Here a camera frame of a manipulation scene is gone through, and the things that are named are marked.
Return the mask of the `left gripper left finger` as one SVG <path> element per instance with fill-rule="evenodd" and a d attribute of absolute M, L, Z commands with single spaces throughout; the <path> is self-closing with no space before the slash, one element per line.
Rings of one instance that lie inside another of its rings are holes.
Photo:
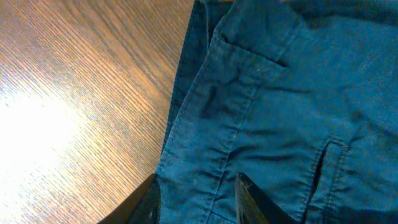
<path fill-rule="evenodd" d="M 156 174 L 151 174 L 98 224 L 159 224 L 161 196 Z"/>

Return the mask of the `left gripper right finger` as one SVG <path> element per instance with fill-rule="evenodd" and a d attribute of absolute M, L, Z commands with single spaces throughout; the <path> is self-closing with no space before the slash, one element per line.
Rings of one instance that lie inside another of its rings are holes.
<path fill-rule="evenodd" d="M 242 172 L 236 176 L 235 201 L 238 224 L 297 224 Z"/>

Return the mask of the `navy blue shorts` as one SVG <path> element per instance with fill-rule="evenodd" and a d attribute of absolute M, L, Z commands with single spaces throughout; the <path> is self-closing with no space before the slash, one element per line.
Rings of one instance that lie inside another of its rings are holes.
<path fill-rule="evenodd" d="M 161 223 L 397 222 L 397 2 L 195 1 L 156 169 Z"/>

